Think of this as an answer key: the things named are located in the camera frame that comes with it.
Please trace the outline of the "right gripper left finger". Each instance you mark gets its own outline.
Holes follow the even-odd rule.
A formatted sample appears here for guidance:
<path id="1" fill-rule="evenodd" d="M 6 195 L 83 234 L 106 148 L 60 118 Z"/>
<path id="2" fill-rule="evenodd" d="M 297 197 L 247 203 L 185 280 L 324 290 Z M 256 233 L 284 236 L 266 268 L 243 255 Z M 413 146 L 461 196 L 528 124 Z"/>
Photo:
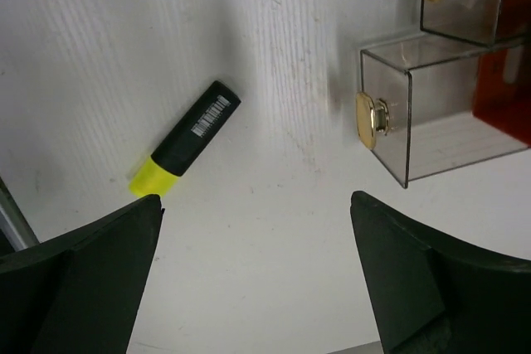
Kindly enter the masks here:
<path id="1" fill-rule="evenodd" d="M 3 353 L 125 353 L 163 206 L 144 196 L 1 258 Z"/>

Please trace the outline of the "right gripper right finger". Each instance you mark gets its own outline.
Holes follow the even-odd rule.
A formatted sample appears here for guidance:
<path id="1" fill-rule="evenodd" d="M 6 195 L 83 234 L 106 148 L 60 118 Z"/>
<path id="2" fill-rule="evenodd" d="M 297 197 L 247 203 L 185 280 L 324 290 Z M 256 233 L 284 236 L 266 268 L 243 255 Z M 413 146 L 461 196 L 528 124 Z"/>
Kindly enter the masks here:
<path id="1" fill-rule="evenodd" d="M 530 262 L 356 191 L 353 234 L 386 353 L 528 353 Z"/>

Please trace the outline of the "yellow cap black highlighter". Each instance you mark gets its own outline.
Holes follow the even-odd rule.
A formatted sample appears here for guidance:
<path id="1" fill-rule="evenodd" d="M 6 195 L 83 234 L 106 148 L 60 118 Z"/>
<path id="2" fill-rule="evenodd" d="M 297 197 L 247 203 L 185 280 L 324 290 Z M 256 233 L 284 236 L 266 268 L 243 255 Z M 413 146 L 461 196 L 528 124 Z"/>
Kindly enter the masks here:
<path id="1" fill-rule="evenodd" d="M 146 159 L 129 190 L 137 197 L 165 196 L 240 104 L 231 89 L 213 81 Z"/>

